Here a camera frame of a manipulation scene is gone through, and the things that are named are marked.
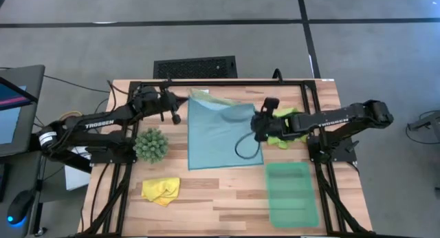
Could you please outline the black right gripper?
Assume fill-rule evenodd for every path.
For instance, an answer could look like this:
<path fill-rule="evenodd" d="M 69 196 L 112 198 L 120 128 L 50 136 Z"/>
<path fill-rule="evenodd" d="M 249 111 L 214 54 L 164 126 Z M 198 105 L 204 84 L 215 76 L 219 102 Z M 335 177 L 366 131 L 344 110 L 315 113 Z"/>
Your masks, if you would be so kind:
<path fill-rule="evenodd" d="M 279 138 L 281 140 L 294 140 L 295 133 L 289 121 L 293 114 L 276 117 L 267 111 L 258 112 L 252 116 L 251 130 L 254 132 L 254 139 L 257 142 L 266 142 L 269 137 Z"/>

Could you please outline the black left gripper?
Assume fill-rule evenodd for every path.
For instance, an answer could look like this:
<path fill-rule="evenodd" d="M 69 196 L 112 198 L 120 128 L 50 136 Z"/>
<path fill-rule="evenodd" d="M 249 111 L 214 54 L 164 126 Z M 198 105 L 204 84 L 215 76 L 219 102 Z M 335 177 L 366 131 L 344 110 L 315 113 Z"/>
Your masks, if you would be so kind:
<path fill-rule="evenodd" d="M 176 107 L 180 107 L 188 97 L 177 96 L 167 88 L 160 91 L 151 86 L 138 87 L 133 91 L 131 111 L 133 115 L 156 115 L 164 112 L 176 114 Z"/>

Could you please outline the light blue microfiber towel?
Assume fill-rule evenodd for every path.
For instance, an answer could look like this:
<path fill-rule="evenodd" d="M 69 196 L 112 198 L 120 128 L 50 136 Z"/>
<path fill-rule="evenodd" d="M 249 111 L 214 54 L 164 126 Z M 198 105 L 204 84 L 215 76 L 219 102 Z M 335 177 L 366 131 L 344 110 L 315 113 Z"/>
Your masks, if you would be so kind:
<path fill-rule="evenodd" d="M 216 169 L 263 164 L 260 143 L 250 123 L 255 106 L 188 100 L 188 169 Z"/>

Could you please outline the lime green microfiber towel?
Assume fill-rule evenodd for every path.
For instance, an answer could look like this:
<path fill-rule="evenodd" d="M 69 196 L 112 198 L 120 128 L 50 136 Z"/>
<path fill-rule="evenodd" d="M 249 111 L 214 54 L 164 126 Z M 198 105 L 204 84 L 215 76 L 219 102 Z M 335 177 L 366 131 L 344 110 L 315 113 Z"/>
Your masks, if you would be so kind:
<path fill-rule="evenodd" d="M 296 112 L 298 112 L 298 110 L 295 107 L 287 108 L 287 109 L 276 109 L 273 112 L 273 116 L 274 117 L 281 117 L 281 116 L 285 116 L 287 114 L 296 113 Z M 307 142 L 307 135 L 304 135 L 304 136 L 302 136 L 300 138 L 296 138 L 294 140 L 281 140 L 280 138 L 272 137 L 272 136 L 270 136 L 267 139 L 267 144 L 268 145 L 277 146 L 279 149 L 288 149 L 289 148 L 289 144 L 293 143 L 293 142 L 303 142 L 303 143 L 306 143 Z"/>

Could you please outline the pale green microfiber towel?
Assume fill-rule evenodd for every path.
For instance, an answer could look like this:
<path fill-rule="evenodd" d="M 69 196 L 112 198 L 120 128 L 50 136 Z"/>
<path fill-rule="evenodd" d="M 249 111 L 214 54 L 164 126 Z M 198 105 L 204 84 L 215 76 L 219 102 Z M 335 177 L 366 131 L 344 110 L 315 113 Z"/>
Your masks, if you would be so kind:
<path fill-rule="evenodd" d="M 212 96 L 209 94 L 209 91 L 207 89 L 190 89 L 189 94 L 190 97 L 194 98 L 195 100 L 202 100 L 206 102 L 217 103 L 221 105 L 229 105 L 229 106 L 239 104 L 239 102 L 234 100 Z"/>

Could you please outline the yellow microfiber towel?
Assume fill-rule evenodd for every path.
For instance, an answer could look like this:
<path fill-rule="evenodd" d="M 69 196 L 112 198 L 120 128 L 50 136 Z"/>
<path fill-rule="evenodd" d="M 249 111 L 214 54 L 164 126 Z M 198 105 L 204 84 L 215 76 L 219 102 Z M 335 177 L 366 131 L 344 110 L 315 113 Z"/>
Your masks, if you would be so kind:
<path fill-rule="evenodd" d="M 142 182 L 141 198 L 167 207 L 179 196 L 181 180 L 178 177 L 165 177 Z"/>

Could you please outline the black perforated metal box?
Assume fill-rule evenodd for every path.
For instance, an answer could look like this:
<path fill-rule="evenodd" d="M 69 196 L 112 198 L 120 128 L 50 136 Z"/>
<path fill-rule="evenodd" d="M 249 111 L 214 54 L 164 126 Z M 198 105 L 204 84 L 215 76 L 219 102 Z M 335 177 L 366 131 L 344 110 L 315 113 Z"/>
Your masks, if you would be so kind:
<path fill-rule="evenodd" d="M 154 79 L 238 78 L 235 56 L 155 61 Z"/>

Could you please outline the artificial succulent in patterned pot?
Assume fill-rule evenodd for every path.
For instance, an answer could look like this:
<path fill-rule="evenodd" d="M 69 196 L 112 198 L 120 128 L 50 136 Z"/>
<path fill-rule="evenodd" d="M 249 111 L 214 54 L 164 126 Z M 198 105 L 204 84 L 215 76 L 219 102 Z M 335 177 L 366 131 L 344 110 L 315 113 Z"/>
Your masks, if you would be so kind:
<path fill-rule="evenodd" d="M 138 158 L 154 164 L 168 154 L 168 138 L 156 128 L 150 128 L 137 135 L 133 150 Z"/>

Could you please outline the green translucent plastic bin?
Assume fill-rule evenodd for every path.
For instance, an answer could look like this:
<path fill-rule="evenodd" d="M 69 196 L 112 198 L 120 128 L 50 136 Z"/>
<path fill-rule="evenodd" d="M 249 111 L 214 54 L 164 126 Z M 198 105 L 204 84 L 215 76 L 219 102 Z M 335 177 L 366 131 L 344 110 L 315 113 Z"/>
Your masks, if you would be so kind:
<path fill-rule="evenodd" d="M 319 226 L 315 190 L 306 162 L 271 163 L 265 167 L 269 220 L 276 228 Z"/>

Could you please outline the white box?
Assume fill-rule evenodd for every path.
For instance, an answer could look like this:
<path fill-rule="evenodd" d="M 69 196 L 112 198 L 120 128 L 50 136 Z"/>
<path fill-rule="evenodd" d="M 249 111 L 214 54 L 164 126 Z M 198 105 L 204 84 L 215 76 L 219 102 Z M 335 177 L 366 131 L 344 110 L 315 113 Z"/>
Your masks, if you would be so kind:
<path fill-rule="evenodd" d="M 74 147 L 71 152 L 76 153 L 88 162 L 90 162 L 91 154 L 86 151 L 86 147 Z M 70 166 L 65 166 L 65 186 L 67 191 L 86 186 L 90 181 L 90 173 L 85 173 Z"/>

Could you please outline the grey desk monitor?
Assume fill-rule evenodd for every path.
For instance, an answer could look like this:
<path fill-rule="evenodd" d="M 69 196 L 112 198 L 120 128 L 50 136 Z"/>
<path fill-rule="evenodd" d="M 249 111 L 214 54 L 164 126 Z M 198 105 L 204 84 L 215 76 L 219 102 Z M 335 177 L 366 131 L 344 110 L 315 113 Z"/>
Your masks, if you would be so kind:
<path fill-rule="evenodd" d="M 32 132 L 44 65 L 0 69 L 0 158 L 39 149 Z"/>

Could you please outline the grey metal stand base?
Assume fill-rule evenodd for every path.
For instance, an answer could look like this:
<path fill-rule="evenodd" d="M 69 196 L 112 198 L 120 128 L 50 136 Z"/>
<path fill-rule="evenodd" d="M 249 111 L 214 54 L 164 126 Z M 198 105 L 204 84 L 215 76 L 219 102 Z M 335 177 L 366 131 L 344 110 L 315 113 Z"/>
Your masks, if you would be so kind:
<path fill-rule="evenodd" d="M 408 135 L 409 131 L 416 131 L 422 127 L 430 127 L 433 130 L 437 141 L 422 142 L 422 141 L 414 140 Z M 406 135 L 413 142 L 417 142 L 420 144 L 428 144 L 428 145 L 440 144 L 440 110 L 433 110 L 422 113 L 417 121 L 408 123 L 406 125 Z"/>

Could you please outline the grey office desk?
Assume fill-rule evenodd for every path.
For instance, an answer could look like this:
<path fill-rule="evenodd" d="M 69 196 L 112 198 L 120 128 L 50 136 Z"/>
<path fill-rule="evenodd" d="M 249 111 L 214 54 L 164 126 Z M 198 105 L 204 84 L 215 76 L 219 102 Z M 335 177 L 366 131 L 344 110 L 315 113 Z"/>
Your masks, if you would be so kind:
<path fill-rule="evenodd" d="M 36 234 L 72 214 L 69 226 L 76 229 L 80 224 L 80 205 L 84 203 L 87 184 L 67 189 L 65 165 L 47 159 L 39 152 L 20 153 L 0 158 L 8 165 L 5 195 L 0 201 L 0 238 L 24 238 Z M 37 190 L 33 204 L 25 220 L 18 226 L 7 222 L 12 200 L 24 190 Z"/>

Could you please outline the black computer mouse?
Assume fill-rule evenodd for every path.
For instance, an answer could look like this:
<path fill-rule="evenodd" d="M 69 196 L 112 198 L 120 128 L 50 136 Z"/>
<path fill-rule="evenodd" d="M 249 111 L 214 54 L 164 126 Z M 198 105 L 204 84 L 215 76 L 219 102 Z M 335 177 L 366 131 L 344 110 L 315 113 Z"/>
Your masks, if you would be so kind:
<path fill-rule="evenodd" d="M 8 208 L 6 220 L 9 225 L 22 225 L 33 202 L 34 192 L 32 190 L 24 190 L 18 193 Z"/>

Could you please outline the black aluminium table frame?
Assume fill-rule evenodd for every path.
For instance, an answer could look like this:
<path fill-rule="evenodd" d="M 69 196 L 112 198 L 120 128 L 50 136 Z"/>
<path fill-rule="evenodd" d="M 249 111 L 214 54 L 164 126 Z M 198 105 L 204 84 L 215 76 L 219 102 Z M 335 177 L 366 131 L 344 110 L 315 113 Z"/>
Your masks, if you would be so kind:
<path fill-rule="evenodd" d="M 304 108 L 314 112 L 341 107 L 336 84 L 333 80 L 174 80 L 171 91 L 187 96 L 191 89 L 208 90 L 217 98 L 227 98 L 244 103 L 253 103 L 257 109 L 266 97 L 280 99 L 280 108 Z M 270 222 L 270 210 L 265 185 L 265 165 L 230 167 L 222 169 L 188 170 L 186 114 L 188 105 L 183 105 L 179 114 L 181 124 L 173 125 L 171 115 L 165 113 L 165 121 L 160 117 L 145 118 L 139 124 L 139 131 L 156 127 L 169 139 L 170 151 L 162 162 L 150 165 L 137 161 L 131 169 L 129 188 L 123 200 L 125 211 L 119 213 L 122 200 L 115 204 L 108 219 L 108 232 L 119 232 L 122 237 L 161 236 L 300 236 L 326 235 L 315 168 L 309 161 L 309 152 L 304 143 L 290 144 L 289 149 L 268 146 L 263 143 L 265 165 L 282 162 L 307 162 L 310 168 L 314 201 L 318 209 L 318 225 L 302 228 L 275 228 Z M 84 207 L 83 227 L 90 226 L 109 198 L 112 177 L 117 183 L 122 179 L 125 166 L 116 169 L 109 165 L 102 176 L 97 191 L 96 202 L 91 216 L 92 201 L 99 177 L 105 165 L 97 165 L 91 173 Z M 334 161 L 335 174 L 340 199 L 349 212 L 367 230 L 372 230 L 360 178 L 357 171 L 345 162 Z M 178 198 L 168 207 L 143 200 L 140 197 L 142 181 L 149 178 L 180 177 L 181 187 Z"/>

